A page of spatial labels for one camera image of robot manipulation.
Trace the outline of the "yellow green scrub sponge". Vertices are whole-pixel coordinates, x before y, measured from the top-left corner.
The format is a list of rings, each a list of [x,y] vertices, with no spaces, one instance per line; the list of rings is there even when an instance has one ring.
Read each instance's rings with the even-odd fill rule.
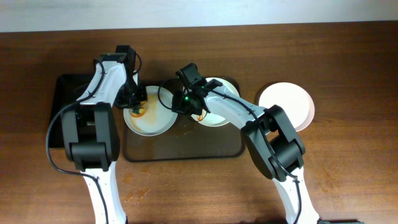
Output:
[[[139,107],[131,108],[129,112],[133,118],[140,118],[146,113],[146,110],[147,110],[146,105],[140,105]]]

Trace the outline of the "light grey plate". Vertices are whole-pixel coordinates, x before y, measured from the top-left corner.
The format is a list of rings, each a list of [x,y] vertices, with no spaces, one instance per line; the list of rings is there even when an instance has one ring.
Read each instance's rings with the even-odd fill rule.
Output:
[[[128,128],[141,136],[156,136],[166,132],[177,120],[177,113],[167,109],[159,101],[158,86],[146,86],[147,103],[143,105],[144,114],[133,117],[130,109],[123,110]]]

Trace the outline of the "pink plate with sauce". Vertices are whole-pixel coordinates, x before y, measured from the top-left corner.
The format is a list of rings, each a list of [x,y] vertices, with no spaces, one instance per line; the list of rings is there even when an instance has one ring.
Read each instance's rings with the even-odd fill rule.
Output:
[[[302,87],[288,82],[279,82],[267,87],[260,94],[258,105],[265,108],[280,106],[296,131],[307,128],[315,116],[312,97]]]

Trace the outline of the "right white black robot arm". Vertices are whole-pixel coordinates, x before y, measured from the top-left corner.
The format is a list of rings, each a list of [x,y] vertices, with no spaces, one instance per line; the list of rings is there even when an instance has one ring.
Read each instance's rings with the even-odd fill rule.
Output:
[[[321,223],[304,181],[305,146],[280,106],[252,104],[217,80],[185,84],[175,91],[172,111],[191,115],[202,110],[223,117],[242,132],[254,165],[279,193],[287,223]]]

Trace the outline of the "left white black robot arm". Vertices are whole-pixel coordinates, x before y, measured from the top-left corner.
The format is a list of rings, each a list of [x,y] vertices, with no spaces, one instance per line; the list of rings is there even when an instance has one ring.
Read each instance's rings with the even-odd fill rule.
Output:
[[[75,102],[58,113],[72,175],[88,187],[95,223],[127,223],[116,181],[120,140],[113,107],[139,108],[146,100],[139,84],[141,57],[135,52],[103,54],[94,60],[95,74]]]

